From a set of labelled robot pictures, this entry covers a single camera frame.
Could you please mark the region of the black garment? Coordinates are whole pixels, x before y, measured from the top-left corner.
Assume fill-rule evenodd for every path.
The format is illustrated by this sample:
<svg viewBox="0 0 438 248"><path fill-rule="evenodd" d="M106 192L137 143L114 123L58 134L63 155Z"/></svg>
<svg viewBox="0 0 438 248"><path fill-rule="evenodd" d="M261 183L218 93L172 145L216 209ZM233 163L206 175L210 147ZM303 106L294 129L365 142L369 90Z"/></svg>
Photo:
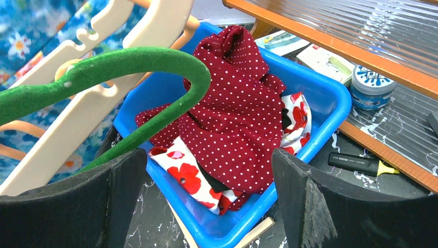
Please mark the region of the black garment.
<svg viewBox="0 0 438 248"><path fill-rule="evenodd" d="M289 113L289 110L287 108L283 107L282 111L281 111L281 116L282 116L282 123L281 124L282 124L282 130L283 131L285 131L285 129L292 124L292 120L287 115L288 113ZM215 179L210 174L208 174L205 171L205 169L203 167L201 167L199 162L197 162L197 165L199 167L199 171L205 177L205 179L208 181L209 185L212 187L212 189L213 189L213 191L215 193L219 193L219 192L222 192L222 191L227 191L227 190L230 189L229 187L224 185L222 182L220 182L219 180Z"/></svg>

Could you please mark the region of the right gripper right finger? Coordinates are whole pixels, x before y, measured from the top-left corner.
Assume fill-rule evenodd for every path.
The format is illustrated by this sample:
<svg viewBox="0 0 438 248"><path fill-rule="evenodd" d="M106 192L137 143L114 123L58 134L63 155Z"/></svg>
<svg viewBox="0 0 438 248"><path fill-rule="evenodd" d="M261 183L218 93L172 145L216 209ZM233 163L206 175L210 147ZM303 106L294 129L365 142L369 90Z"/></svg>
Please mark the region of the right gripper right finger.
<svg viewBox="0 0 438 248"><path fill-rule="evenodd" d="M371 191L282 149L272 170L289 247L437 247L437 195Z"/></svg>

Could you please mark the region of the cream wooden hanger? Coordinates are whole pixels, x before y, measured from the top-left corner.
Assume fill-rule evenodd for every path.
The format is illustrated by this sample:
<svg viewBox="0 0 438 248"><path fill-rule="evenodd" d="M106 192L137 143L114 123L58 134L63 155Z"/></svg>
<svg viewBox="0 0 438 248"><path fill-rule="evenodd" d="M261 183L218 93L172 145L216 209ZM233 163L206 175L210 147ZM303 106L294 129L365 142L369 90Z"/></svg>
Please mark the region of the cream wooden hanger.
<svg viewBox="0 0 438 248"><path fill-rule="evenodd" d="M90 58L85 54L120 28L134 5L145 15L123 40L123 48ZM71 97L32 149L1 184L1 194L17 196L46 185L92 131L149 71L163 71L165 55L183 32L192 1L109 1L91 19L93 34L80 28L40 64L1 92L1 126L32 133L21 117Z"/></svg>
<svg viewBox="0 0 438 248"><path fill-rule="evenodd" d="M91 51L127 21L133 8L134 2L132 1L109 1L99 13L91 18L91 28L95 31L94 34L90 34L83 28L77 29L76 37L82 44L78 45L72 40L63 41L10 88L52 82L55 72L63 63L81 58Z"/></svg>

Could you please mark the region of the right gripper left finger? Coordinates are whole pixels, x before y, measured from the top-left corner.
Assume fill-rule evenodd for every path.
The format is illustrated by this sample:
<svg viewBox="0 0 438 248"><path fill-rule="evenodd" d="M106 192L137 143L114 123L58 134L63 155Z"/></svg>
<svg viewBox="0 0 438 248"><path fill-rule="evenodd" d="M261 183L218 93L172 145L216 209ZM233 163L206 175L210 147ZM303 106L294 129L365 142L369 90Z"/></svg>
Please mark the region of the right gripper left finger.
<svg viewBox="0 0 438 248"><path fill-rule="evenodd" d="M147 156L139 148L67 179L1 197L1 247L123 247Z"/></svg>

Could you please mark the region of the green velvet hanger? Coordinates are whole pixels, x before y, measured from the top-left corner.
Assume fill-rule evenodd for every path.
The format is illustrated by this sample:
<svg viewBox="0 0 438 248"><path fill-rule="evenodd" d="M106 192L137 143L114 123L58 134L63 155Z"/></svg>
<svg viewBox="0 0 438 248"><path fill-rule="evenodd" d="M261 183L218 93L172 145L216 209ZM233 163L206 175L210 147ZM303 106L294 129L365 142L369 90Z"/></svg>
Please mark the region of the green velvet hanger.
<svg viewBox="0 0 438 248"><path fill-rule="evenodd" d="M188 53L169 48L128 48L79 61L51 83L2 91L1 124L72 97L12 175L41 173L52 177L144 72L177 74L189 80L191 87L143 127L94 159L87 165L87 169L92 169L137 148L196 105L210 86L211 75L205 64Z"/></svg>

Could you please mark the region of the white red poppy garment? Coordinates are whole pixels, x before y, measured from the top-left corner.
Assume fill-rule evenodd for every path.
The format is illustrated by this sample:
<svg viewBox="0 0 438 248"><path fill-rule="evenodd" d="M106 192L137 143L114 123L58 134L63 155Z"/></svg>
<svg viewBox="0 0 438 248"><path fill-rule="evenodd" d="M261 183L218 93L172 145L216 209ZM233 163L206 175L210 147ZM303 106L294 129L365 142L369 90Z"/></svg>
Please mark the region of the white red poppy garment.
<svg viewBox="0 0 438 248"><path fill-rule="evenodd" d="M301 92L284 96L281 100L289 110L287 115L292 124L283 132L280 148L295 156L310 140L310 107ZM223 215L227 211L237 211L251 196L249 193L231 188L215 193L199 171L195 156L180 137L176 137L168 148L151 148L149 155L191 197L214 214Z"/></svg>

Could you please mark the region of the blue floral garment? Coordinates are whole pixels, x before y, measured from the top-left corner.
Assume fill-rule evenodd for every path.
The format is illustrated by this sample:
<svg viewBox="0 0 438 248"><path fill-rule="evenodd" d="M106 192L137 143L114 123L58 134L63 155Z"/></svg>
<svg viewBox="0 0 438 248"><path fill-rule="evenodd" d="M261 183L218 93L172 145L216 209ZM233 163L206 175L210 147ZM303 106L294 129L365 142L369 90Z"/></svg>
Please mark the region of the blue floral garment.
<svg viewBox="0 0 438 248"><path fill-rule="evenodd" d="M108 1L1 1L1 91L8 89L65 40L79 44L76 30L92 34L90 21ZM144 16L146 9L134 5L128 20L83 58L122 49L123 38ZM47 129L70 103L65 99L20 120ZM91 162L111 132L123 100L93 130L49 183L65 179ZM38 139L30 134L1 132L1 144L29 152ZM1 183L19 161L1 156Z"/></svg>

